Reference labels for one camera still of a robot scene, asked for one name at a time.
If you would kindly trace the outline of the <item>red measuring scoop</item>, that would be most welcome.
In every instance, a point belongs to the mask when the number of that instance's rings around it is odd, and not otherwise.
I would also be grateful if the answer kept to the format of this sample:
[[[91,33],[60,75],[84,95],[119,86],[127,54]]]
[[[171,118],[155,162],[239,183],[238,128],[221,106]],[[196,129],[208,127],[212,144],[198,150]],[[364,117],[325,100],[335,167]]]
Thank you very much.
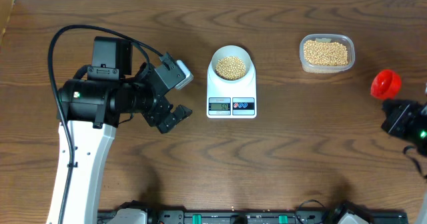
[[[393,99],[399,93],[402,80],[399,74],[391,69],[384,69],[375,76],[370,94],[380,100]]]

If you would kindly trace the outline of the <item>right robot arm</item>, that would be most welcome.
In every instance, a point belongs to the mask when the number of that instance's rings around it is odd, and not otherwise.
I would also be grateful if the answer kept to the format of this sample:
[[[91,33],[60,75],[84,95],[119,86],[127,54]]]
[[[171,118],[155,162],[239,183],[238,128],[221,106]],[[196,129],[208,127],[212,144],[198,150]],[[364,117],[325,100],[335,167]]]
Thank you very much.
[[[389,135],[411,143],[403,150],[415,149],[426,157],[426,103],[387,99],[382,103],[385,120],[381,128]]]

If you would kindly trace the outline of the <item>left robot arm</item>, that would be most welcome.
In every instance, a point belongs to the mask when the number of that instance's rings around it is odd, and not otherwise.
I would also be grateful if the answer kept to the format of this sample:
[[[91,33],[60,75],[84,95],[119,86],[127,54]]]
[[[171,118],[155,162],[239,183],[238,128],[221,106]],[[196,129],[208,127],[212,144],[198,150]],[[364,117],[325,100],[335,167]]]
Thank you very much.
[[[95,223],[105,162],[123,122],[122,114],[140,113],[160,133],[170,132],[192,114],[165,97],[182,89],[193,75],[180,60],[160,56],[161,65],[149,61],[131,74],[136,41],[96,37],[92,63],[79,69],[59,92],[65,120],[59,125],[59,161],[48,223]]]

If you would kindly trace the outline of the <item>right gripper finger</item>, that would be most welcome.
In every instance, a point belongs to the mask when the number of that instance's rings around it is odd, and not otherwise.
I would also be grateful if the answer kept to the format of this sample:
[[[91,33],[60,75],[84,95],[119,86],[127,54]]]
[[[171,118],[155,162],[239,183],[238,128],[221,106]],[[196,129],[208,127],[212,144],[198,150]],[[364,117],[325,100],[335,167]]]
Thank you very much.
[[[385,113],[393,113],[394,111],[417,113],[420,110],[420,104],[412,100],[387,99],[382,103],[382,110]]]
[[[382,130],[391,136],[403,138],[406,128],[404,118],[408,114],[409,107],[409,104],[384,107],[383,111],[386,118],[383,124],[381,124]]]

